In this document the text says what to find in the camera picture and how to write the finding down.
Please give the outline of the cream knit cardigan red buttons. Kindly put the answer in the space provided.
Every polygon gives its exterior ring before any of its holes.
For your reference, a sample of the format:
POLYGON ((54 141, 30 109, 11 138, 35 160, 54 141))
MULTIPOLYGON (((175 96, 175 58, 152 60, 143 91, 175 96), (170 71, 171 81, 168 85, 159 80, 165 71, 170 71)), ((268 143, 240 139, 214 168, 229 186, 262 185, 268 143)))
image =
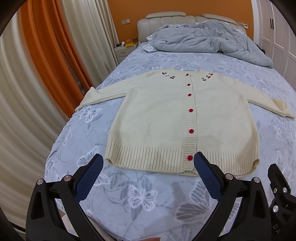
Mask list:
POLYGON ((250 104, 283 117, 295 115, 282 99, 221 73, 153 70, 101 89, 79 105, 123 98, 111 125, 105 160, 114 166, 186 176, 197 174, 194 155, 236 177, 259 163, 259 134, 250 104))

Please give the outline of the cream sheer curtain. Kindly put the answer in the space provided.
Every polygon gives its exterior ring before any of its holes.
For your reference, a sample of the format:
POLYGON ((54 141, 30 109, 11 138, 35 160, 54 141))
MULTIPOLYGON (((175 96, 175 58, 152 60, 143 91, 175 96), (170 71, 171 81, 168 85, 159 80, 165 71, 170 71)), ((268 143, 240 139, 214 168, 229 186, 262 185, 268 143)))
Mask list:
MULTIPOLYGON (((95 85, 116 68, 118 36, 107 1, 60 1, 62 15, 95 85)), ((25 227, 35 182, 68 118, 29 54, 20 1, 1 1, 1 209, 25 227)))

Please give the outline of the white wardrobe doors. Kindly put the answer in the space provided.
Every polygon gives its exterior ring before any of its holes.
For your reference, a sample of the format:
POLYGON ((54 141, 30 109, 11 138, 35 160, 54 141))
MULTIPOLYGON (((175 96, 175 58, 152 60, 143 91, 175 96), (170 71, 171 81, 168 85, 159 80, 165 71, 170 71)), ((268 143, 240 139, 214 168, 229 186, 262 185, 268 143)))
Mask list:
POLYGON ((254 42, 272 59, 273 68, 295 89, 295 34, 271 1, 251 1, 254 42))

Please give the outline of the white nightstand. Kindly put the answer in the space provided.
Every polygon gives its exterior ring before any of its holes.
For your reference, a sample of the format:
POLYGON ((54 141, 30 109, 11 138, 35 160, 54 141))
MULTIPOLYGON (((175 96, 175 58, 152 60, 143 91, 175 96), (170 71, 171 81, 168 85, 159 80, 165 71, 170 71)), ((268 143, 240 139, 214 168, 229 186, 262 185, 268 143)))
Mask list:
POLYGON ((138 44, 130 47, 126 47, 126 46, 115 47, 113 50, 114 50, 116 59, 118 61, 118 64, 120 64, 137 47, 138 47, 138 44))

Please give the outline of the grey rumpled duvet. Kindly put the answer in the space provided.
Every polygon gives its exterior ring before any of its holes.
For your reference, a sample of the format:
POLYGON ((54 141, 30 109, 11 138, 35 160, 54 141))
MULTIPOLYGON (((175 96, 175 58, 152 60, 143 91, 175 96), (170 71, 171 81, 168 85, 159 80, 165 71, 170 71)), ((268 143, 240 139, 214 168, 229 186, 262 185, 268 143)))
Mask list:
POLYGON ((255 65, 273 67, 273 61, 247 35, 228 23, 204 21, 195 25, 164 25, 149 43, 158 51, 218 53, 255 65))

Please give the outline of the yellow box on nightstand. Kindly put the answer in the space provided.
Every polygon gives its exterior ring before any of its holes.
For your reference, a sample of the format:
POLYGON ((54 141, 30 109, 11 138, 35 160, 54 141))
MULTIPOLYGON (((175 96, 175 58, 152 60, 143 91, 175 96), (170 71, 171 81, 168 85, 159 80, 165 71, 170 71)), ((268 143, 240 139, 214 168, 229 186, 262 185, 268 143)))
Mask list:
POLYGON ((126 47, 134 47, 138 44, 138 38, 131 38, 125 41, 126 47))

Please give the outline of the orange curtain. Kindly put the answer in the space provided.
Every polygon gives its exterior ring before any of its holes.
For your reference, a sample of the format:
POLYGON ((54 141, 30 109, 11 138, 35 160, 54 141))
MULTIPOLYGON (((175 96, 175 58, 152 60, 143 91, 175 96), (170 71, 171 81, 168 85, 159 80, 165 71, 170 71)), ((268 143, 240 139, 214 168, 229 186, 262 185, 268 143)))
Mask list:
POLYGON ((29 53, 46 88, 67 117, 93 87, 65 23, 60 1, 26 1, 21 22, 29 53))

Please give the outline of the white pillow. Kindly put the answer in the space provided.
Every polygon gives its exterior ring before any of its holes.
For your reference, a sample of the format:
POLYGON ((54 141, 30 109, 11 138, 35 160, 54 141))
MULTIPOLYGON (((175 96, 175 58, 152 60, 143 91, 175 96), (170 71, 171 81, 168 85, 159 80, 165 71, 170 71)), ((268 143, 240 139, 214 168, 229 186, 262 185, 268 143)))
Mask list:
POLYGON ((152 40, 152 35, 147 36, 147 41, 148 41, 148 43, 143 45, 143 49, 144 49, 146 52, 148 52, 148 53, 157 52, 158 50, 155 49, 155 48, 149 43, 149 41, 151 41, 151 40, 152 40))

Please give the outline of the beige leather headboard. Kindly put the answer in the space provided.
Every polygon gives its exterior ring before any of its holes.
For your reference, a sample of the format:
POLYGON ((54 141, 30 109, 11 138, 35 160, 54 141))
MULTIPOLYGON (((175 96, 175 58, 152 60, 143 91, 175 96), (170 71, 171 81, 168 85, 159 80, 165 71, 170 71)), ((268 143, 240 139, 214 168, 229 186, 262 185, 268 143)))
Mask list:
POLYGON ((153 34, 156 29, 164 25, 182 25, 201 23, 208 20, 226 22, 234 28, 246 34, 246 30, 235 20, 225 16, 214 14, 202 14, 201 16, 189 16, 182 11, 164 11, 148 14, 144 19, 137 22, 137 34, 140 43, 147 42, 147 36, 153 34))

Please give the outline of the wall switch plate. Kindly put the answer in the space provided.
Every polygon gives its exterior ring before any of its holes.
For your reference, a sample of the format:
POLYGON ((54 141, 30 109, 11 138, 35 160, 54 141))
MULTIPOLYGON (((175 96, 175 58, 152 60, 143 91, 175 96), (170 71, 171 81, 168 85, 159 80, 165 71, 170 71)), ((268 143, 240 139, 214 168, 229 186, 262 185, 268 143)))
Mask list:
POLYGON ((121 24, 122 25, 126 25, 126 24, 129 24, 130 23, 130 20, 129 19, 126 19, 126 20, 122 20, 121 21, 121 24))

